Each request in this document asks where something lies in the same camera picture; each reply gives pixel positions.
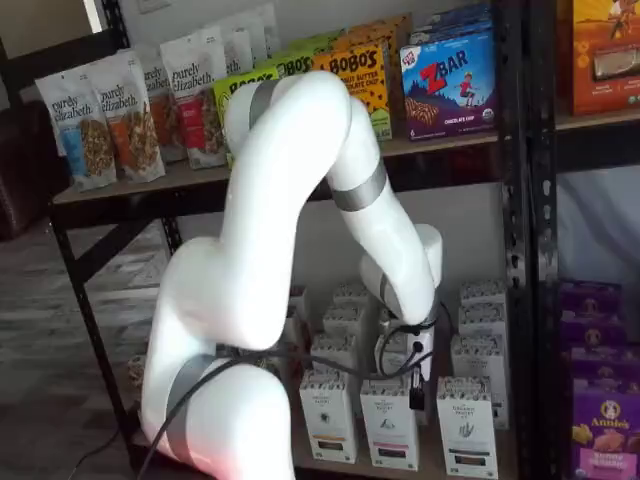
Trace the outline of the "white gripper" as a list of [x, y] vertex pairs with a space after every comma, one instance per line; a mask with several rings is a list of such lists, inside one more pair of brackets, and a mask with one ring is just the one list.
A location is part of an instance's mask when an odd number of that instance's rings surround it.
[[414, 411], [425, 409], [424, 381], [431, 379], [434, 338], [434, 327], [411, 327], [407, 334], [407, 345], [411, 348], [409, 406]]

